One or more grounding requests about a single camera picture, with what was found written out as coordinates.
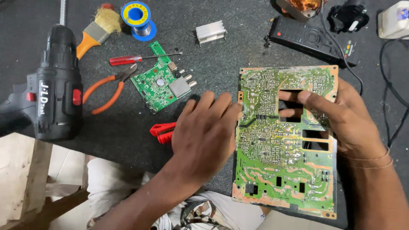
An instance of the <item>solder wire spool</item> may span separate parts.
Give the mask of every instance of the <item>solder wire spool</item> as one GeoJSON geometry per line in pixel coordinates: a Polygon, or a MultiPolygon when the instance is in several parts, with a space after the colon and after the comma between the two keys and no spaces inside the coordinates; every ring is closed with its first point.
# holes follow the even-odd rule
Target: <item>solder wire spool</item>
{"type": "Polygon", "coordinates": [[[152,40],[156,25],[151,20],[151,11],[143,2],[129,2],[121,10],[123,21],[132,27],[131,33],[139,41],[152,40]]]}

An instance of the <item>tv remote control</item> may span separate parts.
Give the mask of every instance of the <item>tv remote control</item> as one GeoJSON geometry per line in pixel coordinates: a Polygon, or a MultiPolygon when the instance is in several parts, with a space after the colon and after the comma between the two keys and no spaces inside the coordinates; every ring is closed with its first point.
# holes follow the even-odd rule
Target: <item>tv remote control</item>
{"type": "MultiPolygon", "coordinates": [[[[358,64],[357,42],[343,39],[338,34],[331,35],[343,48],[348,64],[351,67],[356,66],[358,64]]],[[[331,64],[346,67],[339,48],[322,28],[279,16],[273,21],[269,38],[278,44],[311,54],[331,64]]]]}

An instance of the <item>hand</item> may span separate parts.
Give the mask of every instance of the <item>hand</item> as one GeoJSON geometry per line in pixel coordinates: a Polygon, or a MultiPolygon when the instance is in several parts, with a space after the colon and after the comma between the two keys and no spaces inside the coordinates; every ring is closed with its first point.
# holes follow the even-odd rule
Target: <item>hand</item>
{"type": "Polygon", "coordinates": [[[232,103],[226,92],[217,100],[212,91],[203,93],[198,103],[189,100],[172,135],[175,170],[200,185],[210,180],[236,148],[234,128],[240,113],[241,105],[232,103]]]}
{"type": "MultiPolygon", "coordinates": [[[[346,81],[338,78],[335,103],[309,91],[279,91],[279,99],[294,101],[324,113],[337,135],[339,153],[356,159],[374,159],[386,153],[362,98],[346,81]]],[[[300,117],[303,109],[283,109],[279,113],[281,117],[300,117]]]]}

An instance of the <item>red wire stripper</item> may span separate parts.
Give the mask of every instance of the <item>red wire stripper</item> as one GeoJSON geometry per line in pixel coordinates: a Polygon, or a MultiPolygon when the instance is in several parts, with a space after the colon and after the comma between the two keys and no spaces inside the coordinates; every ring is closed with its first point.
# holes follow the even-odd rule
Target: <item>red wire stripper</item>
{"type": "Polygon", "coordinates": [[[150,132],[161,144],[167,144],[172,141],[173,130],[176,127],[176,122],[166,124],[156,124],[152,126],[150,132]]]}

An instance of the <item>green circuit board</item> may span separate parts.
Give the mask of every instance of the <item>green circuit board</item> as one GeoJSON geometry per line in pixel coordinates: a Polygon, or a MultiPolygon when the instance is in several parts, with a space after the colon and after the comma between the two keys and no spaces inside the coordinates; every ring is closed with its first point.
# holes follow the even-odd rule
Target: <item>green circuit board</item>
{"type": "MultiPolygon", "coordinates": [[[[166,54],[157,41],[150,44],[149,47],[154,55],[166,54]]],[[[176,68],[168,56],[158,57],[152,69],[130,78],[153,114],[178,99],[169,88],[169,84],[176,80],[170,66],[176,68]]]]}
{"type": "Polygon", "coordinates": [[[337,218],[337,142],[327,117],[304,107],[301,122],[281,122],[278,108],[279,90],[309,90],[334,101],[337,89],[337,65],[240,69],[234,201],[337,218]],[[328,135],[311,138],[311,132],[328,135]]]}

